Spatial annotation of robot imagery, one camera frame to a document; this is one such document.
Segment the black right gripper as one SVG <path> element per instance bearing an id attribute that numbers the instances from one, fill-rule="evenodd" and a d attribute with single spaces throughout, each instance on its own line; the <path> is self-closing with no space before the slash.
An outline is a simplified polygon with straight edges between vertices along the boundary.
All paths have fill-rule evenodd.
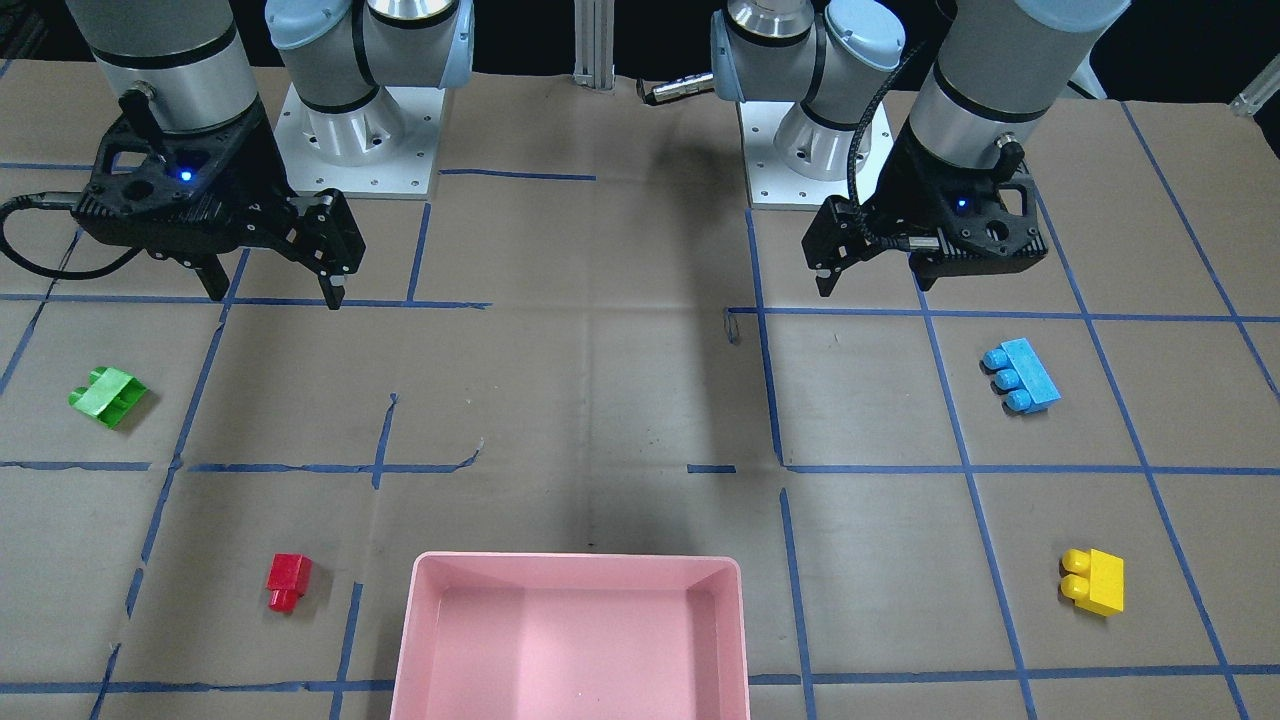
<path id="1" fill-rule="evenodd" d="M 119 104 L 74 208 L 95 240 L 188 261 L 212 301 L 230 288 L 220 255 L 270 249 L 323 278 L 326 307 L 342 307 L 364 237 L 340 191 L 292 190 L 260 99 L 189 133 L 161 129 L 145 96 Z"/>

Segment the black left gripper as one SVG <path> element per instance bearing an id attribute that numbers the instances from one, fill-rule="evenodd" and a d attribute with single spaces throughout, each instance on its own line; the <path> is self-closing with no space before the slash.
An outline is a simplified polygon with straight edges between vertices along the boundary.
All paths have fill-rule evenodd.
<path id="1" fill-rule="evenodd" d="M 819 296 L 828 299 L 854 264 L 890 250 L 908 252 L 922 292 L 942 277 L 1019 273 L 1044 259 L 1024 147 L 1002 138 L 996 150 L 992 167 L 954 167 L 904 127 L 876 192 L 867 201 L 829 196 L 806 229 L 803 251 Z"/>

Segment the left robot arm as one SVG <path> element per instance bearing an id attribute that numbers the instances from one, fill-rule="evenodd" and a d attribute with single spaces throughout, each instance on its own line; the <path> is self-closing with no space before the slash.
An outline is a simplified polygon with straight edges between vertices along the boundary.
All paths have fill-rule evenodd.
<path id="1" fill-rule="evenodd" d="M 916 287 L 1024 272 L 1048 249 L 1025 165 L 1037 123 L 1125 1 L 960 1 L 916 100 L 863 199 L 856 154 L 914 58 L 902 22 L 877 1 L 727 1 L 710 24 L 716 94 L 790 105 L 788 164 L 842 181 L 803 236 L 822 296 L 886 251 Z"/>

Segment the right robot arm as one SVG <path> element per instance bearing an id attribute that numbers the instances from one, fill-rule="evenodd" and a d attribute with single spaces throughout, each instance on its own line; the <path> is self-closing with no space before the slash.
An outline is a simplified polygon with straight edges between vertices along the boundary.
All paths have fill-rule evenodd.
<path id="1" fill-rule="evenodd" d="M 90 182 L 65 206 L 100 243 L 189 268 L 211 300 L 223 254 L 266 249 L 317 277 L 338 309 L 364 237 L 333 178 L 294 191 L 227 1 L 72 1 L 116 95 Z M 393 88 L 454 88 L 472 68 L 470 1 L 269 1 L 301 102 L 300 140 L 328 167 L 410 155 Z"/>

